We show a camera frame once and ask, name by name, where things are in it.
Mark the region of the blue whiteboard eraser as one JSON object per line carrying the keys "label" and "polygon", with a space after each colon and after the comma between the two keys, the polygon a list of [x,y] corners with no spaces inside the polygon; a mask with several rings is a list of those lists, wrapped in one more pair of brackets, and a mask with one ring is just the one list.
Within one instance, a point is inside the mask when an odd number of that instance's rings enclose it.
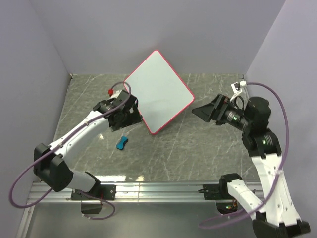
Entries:
{"label": "blue whiteboard eraser", "polygon": [[126,136],[122,136],[120,141],[116,144],[116,148],[118,150],[123,150],[127,142],[128,142],[128,138]]}

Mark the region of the pink framed whiteboard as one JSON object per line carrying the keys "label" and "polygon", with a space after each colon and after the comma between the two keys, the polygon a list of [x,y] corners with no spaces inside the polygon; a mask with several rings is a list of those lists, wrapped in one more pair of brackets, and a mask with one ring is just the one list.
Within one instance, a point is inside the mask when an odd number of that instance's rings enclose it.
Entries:
{"label": "pink framed whiteboard", "polygon": [[124,82],[138,99],[138,110],[150,134],[155,135],[195,100],[171,64],[159,50],[153,51]]}

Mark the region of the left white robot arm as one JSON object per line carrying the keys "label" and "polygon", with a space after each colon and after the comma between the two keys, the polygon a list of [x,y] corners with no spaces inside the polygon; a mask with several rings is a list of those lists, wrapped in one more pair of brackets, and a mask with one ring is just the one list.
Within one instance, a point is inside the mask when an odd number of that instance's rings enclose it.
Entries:
{"label": "left white robot arm", "polygon": [[33,172],[55,192],[71,188],[82,191],[88,199],[95,199],[100,194],[101,182],[90,172],[72,169],[75,157],[103,131],[117,131],[141,121],[138,99],[120,90],[108,100],[98,102],[66,135],[50,145],[36,146]]}

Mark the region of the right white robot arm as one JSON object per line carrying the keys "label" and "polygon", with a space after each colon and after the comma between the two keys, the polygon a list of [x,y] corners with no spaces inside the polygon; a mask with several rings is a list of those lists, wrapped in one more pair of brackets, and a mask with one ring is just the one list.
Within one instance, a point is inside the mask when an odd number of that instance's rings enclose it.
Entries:
{"label": "right white robot arm", "polygon": [[252,219],[258,238],[294,238],[311,231],[297,212],[282,168],[283,154],[277,136],[268,128],[268,100],[251,97],[246,107],[236,108],[227,96],[218,94],[210,103],[192,109],[205,122],[229,124],[242,132],[242,141],[256,167],[264,195],[260,199],[238,174],[222,175],[219,194],[232,197]]}

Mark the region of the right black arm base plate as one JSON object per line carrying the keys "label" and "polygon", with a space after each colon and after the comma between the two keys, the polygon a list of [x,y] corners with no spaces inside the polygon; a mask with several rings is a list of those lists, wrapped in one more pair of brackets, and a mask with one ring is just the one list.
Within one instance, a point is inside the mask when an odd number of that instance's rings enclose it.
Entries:
{"label": "right black arm base plate", "polygon": [[225,195],[220,191],[218,183],[203,184],[203,188],[198,190],[198,193],[203,194],[204,200],[229,200],[230,195]]}

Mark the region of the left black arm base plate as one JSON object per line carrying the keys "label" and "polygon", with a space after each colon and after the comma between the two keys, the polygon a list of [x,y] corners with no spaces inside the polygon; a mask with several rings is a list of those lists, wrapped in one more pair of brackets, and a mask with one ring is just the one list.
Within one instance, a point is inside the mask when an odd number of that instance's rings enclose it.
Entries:
{"label": "left black arm base plate", "polygon": [[89,192],[82,192],[79,190],[73,190],[70,199],[74,201],[86,201],[103,199],[106,201],[113,201],[116,194],[116,185],[114,184],[100,184],[97,188],[94,188]]}

